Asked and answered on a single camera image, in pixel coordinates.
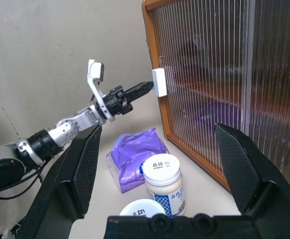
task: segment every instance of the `white bracket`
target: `white bracket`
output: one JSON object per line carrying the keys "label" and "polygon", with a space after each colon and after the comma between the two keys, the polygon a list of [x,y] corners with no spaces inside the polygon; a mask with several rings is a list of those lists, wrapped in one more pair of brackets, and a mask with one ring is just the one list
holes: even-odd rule
{"label": "white bracket", "polygon": [[166,75],[164,68],[157,68],[153,70],[153,82],[155,93],[157,97],[167,95]]}
{"label": "white bracket", "polygon": [[89,60],[89,66],[87,71],[87,83],[90,86],[90,89],[92,90],[101,111],[109,121],[113,122],[115,120],[115,117],[112,116],[111,113],[108,111],[103,101],[103,97],[105,97],[105,95],[101,92],[100,88],[98,87],[99,82],[103,82],[103,76],[104,76],[103,63],[97,62],[95,60]]}

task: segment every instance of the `wooden frame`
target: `wooden frame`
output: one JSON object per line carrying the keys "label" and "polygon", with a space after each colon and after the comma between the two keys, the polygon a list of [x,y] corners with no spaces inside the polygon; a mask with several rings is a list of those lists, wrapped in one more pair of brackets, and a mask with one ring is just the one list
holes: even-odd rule
{"label": "wooden frame", "polygon": [[[155,31],[153,22],[149,16],[149,11],[158,7],[162,7],[168,4],[172,4],[179,0],[144,0],[142,3],[142,12],[146,29],[146,41],[149,50],[149,55],[151,59],[151,64],[153,69],[159,68],[159,56],[155,38]],[[163,124],[163,130],[165,138],[170,140],[176,146],[178,146],[184,153],[186,153],[191,159],[193,159],[199,166],[201,166],[206,172],[208,172],[215,180],[217,180],[220,184],[222,184],[227,190],[229,189],[228,183],[222,175],[218,174],[218,172],[211,165],[207,164],[203,158],[196,155],[191,149],[182,144],[179,140],[171,135],[170,125],[167,115],[167,97],[158,98],[161,120]]]}

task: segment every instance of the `black cable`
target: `black cable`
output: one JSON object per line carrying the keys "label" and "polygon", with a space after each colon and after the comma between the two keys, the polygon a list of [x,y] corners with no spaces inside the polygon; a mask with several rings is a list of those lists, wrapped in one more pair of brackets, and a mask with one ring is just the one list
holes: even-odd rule
{"label": "black cable", "polygon": [[29,180],[30,178],[32,178],[32,177],[35,176],[36,174],[37,174],[37,171],[33,172],[32,174],[30,174],[30,175],[27,176],[26,178],[23,178],[22,180],[20,180],[20,181],[18,181],[18,182],[16,182],[16,183],[13,183],[13,184],[11,184],[11,185],[9,185],[9,186],[6,186],[6,187],[4,187],[4,188],[0,188],[0,192],[5,191],[5,190],[10,189],[10,188],[13,188],[13,187],[15,187],[15,186],[17,186],[17,185],[19,185],[19,184],[21,184],[21,183],[23,183],[23,182]]}
{"label": "black cable", "polygon": [[31,175],[29,175],[28,177],[26,177],[26,178],[20,180],[19,182],[14,183],[14,184],[11,184],[10,186],[7,186],[7,187],[4,187],[4,188],[1,188],[1,189],[0,189],[0,192],[1,192],[1,191],[4,191],[4,190],[7,190],[7,189],[9,189],[9,188],[15,187],[15,186],[17,186],[17,185],[19,185],[19,184],[21,184],[21,183],[23,183],[23,182],[29,180],[29,179],[32,178],[34,175],[37,175],[37,176],[33,179],[32,183],[31,183],[31,184],[30,184],[30,185],[29,185],[25,190],[23,190],[21,193],[19,193],[19,194],[17,194],[17,195],[14,195],[14,196],[11,196],[11,197],[6,197],[6,198],[4,198],[4,197],[0,197],[0,200],[11,200],[11,199],[17,198],[17,197],[23,195],[24,193],[26,193],[26,192],[27,192],[27,191],[28,191],[28,190],[33,186],[33,184],[35,183],[35,181],[36,181],[39,177],[41,177],[41,173],[42,173],[42,171],[43,171],[45,165],[46,165],[46,163],[43,164],[43,165],[41,166],[40,169],[36,170],[36,172],[34,172],[34,173],[32,173]]}
{"label": "black cable", "polygon": [[42,178],[41,174],[39,174],[39,180],[40,180],[40,183],[42,184],[43,183],[43,178]]}
{"label": "black cable", "polygon": [[33,184],[35,183],[35,181],[39,178],[39,174],[34,178],[34,180],[32,181],[32,183],[26,188],[24,189],[21,193],[19,194],[16,194],[14,196],[11,196],[11,197],[0,197],[0,200],[11,200],[11,199],[14,199],[14,198],[17,198],[17,197],[20,197],[21,195],[23,195],[24,193],[26,193],[27,191],[29,191],[29,189],[33,186]]}

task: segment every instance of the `plastic bag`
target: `plastic bag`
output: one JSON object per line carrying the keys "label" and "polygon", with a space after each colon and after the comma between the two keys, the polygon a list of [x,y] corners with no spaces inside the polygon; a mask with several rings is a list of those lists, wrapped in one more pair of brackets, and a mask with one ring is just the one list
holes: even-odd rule
{"label": "plastic bag", "polygon": [[155,130],[122,134],[108,153],[110,173],[122,193],[145,182],[142,164],[146,159],[155,154],[169,153]]}

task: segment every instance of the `table surface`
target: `table surface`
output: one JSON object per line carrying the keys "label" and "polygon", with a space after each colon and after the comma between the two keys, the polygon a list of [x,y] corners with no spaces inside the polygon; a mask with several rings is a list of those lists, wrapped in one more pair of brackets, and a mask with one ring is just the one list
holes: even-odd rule
{"label": "table surface", "polygon": [[197,213],[210,216],[239,215],[232,195],[164,138],[155,93],[151,91],[133,102],[133,106],[132,112],[117,116],[115,122],[107,122],[103,126],[89,211],[83,220],[77,220],[73,224],[69,238],[103,238],[108,216],[119,215],[120,211],[132,201],[149,198],[145,184],[122,194],[108,170],[106,155],[120,134],[136,133],[153,127],[170,153],[180,160],[187,205],[184,216],[193,217]]}

